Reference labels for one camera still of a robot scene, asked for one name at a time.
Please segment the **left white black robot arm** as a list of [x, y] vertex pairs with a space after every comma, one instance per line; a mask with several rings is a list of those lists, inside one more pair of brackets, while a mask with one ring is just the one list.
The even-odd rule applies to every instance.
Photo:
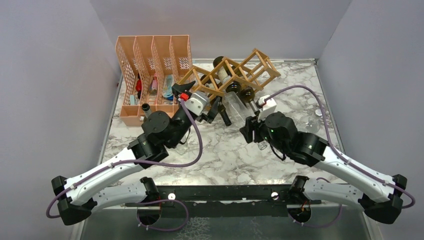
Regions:
[[168, 149], [181, 144], [190, 129], [196, 128], [196, 121], [211, 123], [215, 119], [219, 101], [210, 103], [204, 92], [191, 92], [191, 87], [190, 83], [172, 86], [178, 102], [173, 116], [162, 110], [152, 111], [144, 103], [142, 134], [111, 159], [77, 176], [52, 179], [55, 194], [52, 203], [57, 205], [57, 216], [65, 225], [80, 223], [103, 208], [126, 203], [149, 206], [160, 201], [157, 186], [150, 177], [127, 185], [117, 186], [116, 182], [151, 166], [163, 166]]

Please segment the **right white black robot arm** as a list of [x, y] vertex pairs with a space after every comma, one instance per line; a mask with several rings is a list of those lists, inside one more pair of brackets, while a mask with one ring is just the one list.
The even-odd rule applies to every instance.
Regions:
[[328, 172], [345, 183], [328, 183], [317, 178], [296, 176], [288, 190], [296, 204], [328, 201], [355, 207], [369, 218], [393, 224], [402, 212], [402, 191], [407, 178], [372, 170], [340, 151], [316, 134], [298, 131], [292, 118], [275, 112], [264, 120], [249, 116], [240, 128], [247, 143], [267, 142], [290, 160]]

